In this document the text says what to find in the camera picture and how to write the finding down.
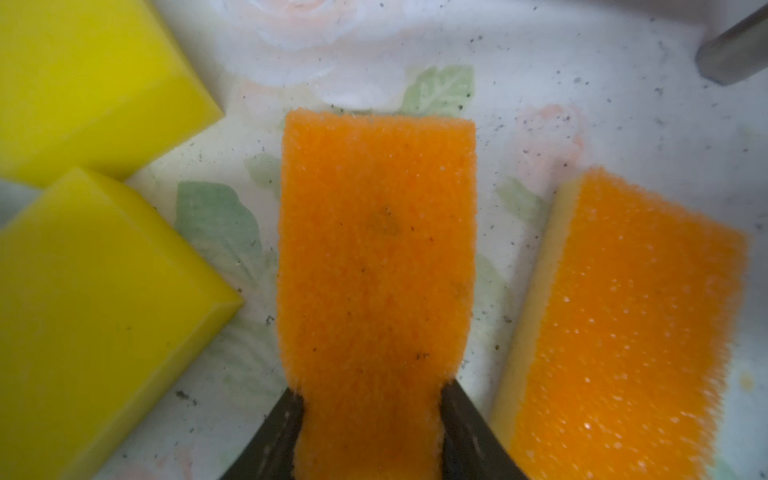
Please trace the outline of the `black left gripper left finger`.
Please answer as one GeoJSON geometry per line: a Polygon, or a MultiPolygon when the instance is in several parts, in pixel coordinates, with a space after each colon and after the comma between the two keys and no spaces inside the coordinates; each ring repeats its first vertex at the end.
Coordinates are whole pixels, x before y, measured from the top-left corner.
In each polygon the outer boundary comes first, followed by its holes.
{"type": "Polygon", "coordinates": [[[304,413],[302,397],[286,389],[221,480],[290,480],[304,413]]]}

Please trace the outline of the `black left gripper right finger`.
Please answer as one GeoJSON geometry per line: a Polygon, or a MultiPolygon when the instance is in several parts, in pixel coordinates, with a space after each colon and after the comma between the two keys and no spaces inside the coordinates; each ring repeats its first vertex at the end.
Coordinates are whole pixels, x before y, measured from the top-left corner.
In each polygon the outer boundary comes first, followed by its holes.
{"type": "Polygon", "coordinates": [[[457,380],[441,391],[443,479],[527,480],[457,380]]]}

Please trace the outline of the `orange sponge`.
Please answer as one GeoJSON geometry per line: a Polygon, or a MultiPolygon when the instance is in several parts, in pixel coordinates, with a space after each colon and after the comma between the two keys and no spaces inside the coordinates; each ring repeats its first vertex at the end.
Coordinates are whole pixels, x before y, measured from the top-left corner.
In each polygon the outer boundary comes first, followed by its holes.
{"type": "Polygon", "coordinates": [[[472,317],[476,127],[295,110],[282,142],[277,332],[303,400],[297,479],[437,479],[442,387],[472,317]]]}
{"type": "Polygon", "coordinates": [[[746,236],[593,167],[556,191],[490,424],[531,479],[701,479],[746,236]]]}

